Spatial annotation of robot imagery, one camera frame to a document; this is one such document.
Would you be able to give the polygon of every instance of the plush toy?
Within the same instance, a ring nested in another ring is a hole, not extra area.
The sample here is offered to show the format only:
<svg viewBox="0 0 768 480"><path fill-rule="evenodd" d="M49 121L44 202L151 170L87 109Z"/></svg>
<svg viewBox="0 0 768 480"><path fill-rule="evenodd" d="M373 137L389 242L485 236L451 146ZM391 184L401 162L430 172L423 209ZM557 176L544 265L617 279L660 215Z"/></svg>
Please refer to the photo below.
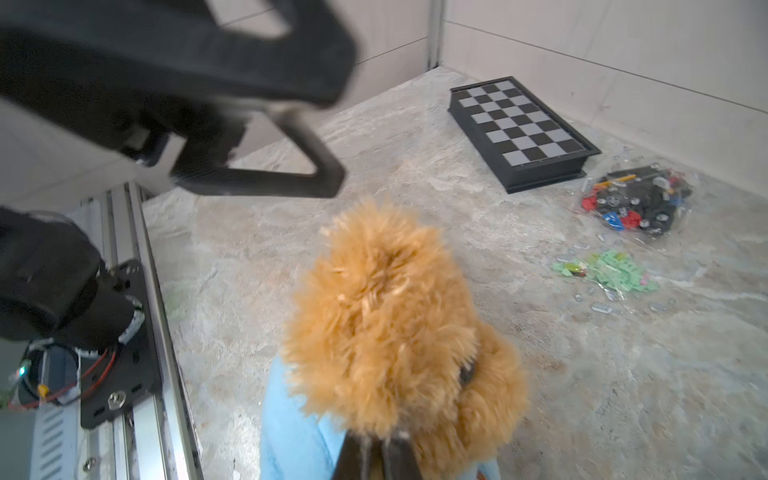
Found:
<svg viewBox="0 0 768 480"><path fill-rule="evenodd" d="M482 462L527 405L515 348L478 318L437 229L373 203L334 222L273 364L262 478L330 478L345 433L406 438L424 479L498 477Z"/></svg>

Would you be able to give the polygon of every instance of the marble tabletop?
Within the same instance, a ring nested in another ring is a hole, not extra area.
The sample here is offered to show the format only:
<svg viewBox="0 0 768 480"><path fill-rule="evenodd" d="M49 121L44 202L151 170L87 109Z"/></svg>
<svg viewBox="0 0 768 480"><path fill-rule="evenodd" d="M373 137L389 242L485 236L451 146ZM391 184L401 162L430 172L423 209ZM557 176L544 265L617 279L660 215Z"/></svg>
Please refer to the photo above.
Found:
<svg viewBox="0 0 768 480"><path fill-rule="evenodd" d="M319 133L349 170L337 198L175 189L144 205L206 479L259 478L260 404L291 293L323 251L320 229L367 197L441 227L479 312L521 350L531 408L500 452L504 478L765 478L768 200L700 175L682 229L647 249L569 210L579 180L507 195L446 111L449 88L472 81L438 68L328 120ZM574 126L603 151L588 168L654 157ZM287 141L237 163L311 171ZM598 233L660 290L591 310L610 302L549 264L575 243L597 251Z"/></svg>

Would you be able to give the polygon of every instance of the white square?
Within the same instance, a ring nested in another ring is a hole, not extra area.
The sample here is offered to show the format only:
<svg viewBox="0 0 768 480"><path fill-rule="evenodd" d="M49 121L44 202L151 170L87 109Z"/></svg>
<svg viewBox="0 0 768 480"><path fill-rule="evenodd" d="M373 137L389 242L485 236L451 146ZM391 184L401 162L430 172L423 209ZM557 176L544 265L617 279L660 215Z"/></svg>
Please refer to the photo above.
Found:
<svg viewBox="0 0 768 480"><path fill-rule="evenodd" d="M515 144L515 146L520 150L525 150L526 148L533 148L536 146L533 140L528 137L513 138L512 143Z"/></svg>
<svg viewBox="0 0 768 480"><path fill-rule="evenodd" d="M486 101L484 104L480 104L480 107L482 107L482 109L485 110L485 111L494 111L494 110L501 110L502 109L494 101Z"/></svg>
<svg viewBox="0 0 768 480"><path fill-rule="evenodd" d="M496 86L499 90L509 90L510 88L515 88L515 86L509 80L500 81L496 84Z"/></svg>
<svg viewBox="0 0 768 480"><path fill-rule="evenodd" d="M520 110L520 108L517 108L517 107L507 107L504 109L504 113L506 113L510 117L517 117L518 115L522 115L524 112L523 110Z"/></svg>
<svg viewBox="0 0 768 480"><path fill-rule="evenodd" d="M523 154L520 150L508 152L504 154L504 158L506 158L507 162L509 162L509 164L513 167L515 165L523 165L528 163L528 157L526 157L525 154Z"/></svg>
<svg viewBox="0 0 768 480"><path fill-rule="evenodd" d="M531 103L531 101L528 100L528 97L524 97L522 95L510 98L510 100L512 100L512 103L515 105L525 105Z"/></svg>
<svg viewBox="0 0 768 480"><path fill-rule="evenodd" d="M470 98L462 98L458 101L460 104L462 104L463 107L472 107L474 105L478 104L478 101L475 100L475 97Z"/></svg>
<svg viewBox="0 0 768 480"><path fill-rule="evenodd" d="M528 114L528 118L536 122L549 120L549 117L543 111L535 111L532 114Z"/></svg>
<svg viewBox="0 0 768 480"><path fill-rule="evenodd" d="M472 118L474 118L475 121L478 122L479 124L484 124L486 121L493 120L493 118L491 118L491 115L485 112L482 112L480 114L474 114L472 115Z"/></svg>
<svg viewBox="0 0 768 480"><path fill-rule="evenodd" d="M509 140L509 135L507 135L503 130L489 131L486 135L488 135L488 138L490 138L491 141L495 144L500 141Z"/></svg>
<svg viewBox="0 0 768 480"><path fill-rule="evenodd" d="M494 91L492 93L489 93L488 96L491 98L491 100L504 100L505 98L507 98L507 96L500 91Z"/></svg>
<svg viewBox="0 0 768 480"><path fill-rule="evenodd" d="M558 144L539 145L538 147L547 155L547 158L555 158L565 155L565 150Z"/></svg>
<svg viewBox="0 0 768 480"><path fill-rule="evenodd" d="M563 141L569 140L571 138L571 135L569 135L565 130L548 131L547 136L550 137L553 141Z"/></svg>
<svg viewBox="0 0 768 480"><path fill-rule="evenodd" d="M526 135L540 134L543 131L537 124L520 125L520 130L524 131Z"/></svg>
<svg viewBox="0 0 768 480"><path fill-rule="evenodd" d="M500 120L496 121L496 124L501 128L512 128L517 127L518 125L515 123L514 120L511 118L502 118Z"/></svg>

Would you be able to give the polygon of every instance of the orange fur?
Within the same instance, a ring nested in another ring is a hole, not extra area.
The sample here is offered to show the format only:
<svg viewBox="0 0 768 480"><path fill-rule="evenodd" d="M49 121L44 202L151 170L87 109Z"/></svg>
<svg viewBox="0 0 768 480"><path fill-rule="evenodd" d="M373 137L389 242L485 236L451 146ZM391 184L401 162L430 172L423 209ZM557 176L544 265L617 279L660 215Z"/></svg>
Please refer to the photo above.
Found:
<svg viewBox="0 0 768 480"><path fill-rule="evenodd" d="M305 411L380 438L405 429L427 479L493 457L527 405L525 374L478 318L439 232L373 203L335 224L283 345ZM462 388L459 371L473 360Z"/></svg>

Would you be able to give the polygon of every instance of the blue fabric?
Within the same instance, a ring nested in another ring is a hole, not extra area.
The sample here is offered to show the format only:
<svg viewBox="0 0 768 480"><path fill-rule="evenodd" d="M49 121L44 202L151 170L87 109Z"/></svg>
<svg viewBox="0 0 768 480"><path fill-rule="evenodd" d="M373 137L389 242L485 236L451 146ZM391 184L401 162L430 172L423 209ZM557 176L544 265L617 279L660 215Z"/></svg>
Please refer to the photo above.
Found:
<svg viewBox="0 0 768 480"><path fill-rule="evenodd" d="M261 414L262 480L327 480L341 452L345 432L327 415L305 416L300 397L288 395L286 367L272 362ZM456 480L475 480L480 471L488 480L501 480L495 460L474 465Z"/></svg>

